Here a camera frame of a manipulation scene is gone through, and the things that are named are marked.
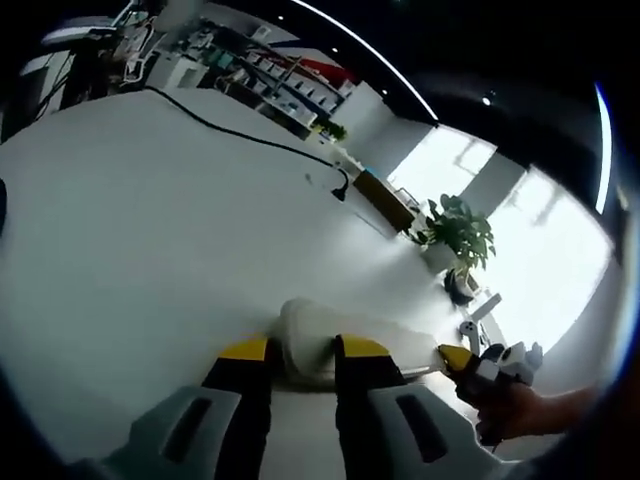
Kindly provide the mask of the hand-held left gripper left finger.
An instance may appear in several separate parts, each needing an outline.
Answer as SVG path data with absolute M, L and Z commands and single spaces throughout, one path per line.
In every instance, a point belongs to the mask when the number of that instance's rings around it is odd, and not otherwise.
M 119 479 L 256 479 L 271 426 L 273 341 L 225 348 L 198 386 L 135 420 L 107 464 Z

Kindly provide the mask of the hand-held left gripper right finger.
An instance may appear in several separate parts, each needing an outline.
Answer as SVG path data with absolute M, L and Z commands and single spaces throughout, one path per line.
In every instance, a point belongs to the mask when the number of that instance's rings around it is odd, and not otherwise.
M 374 340 L 334 338 L 336 427 L 349 479 L 485 479 L 493 455 L 471 422 L 407 382 Z

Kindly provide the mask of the person's right hand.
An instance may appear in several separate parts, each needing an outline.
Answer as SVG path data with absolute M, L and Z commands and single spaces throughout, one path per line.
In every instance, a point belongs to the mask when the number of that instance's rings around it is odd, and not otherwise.
M 541 397 L 530 387 L 515 383 L 500 396 L 478 407 L 476 432 L 484 446 L 533 435 Z

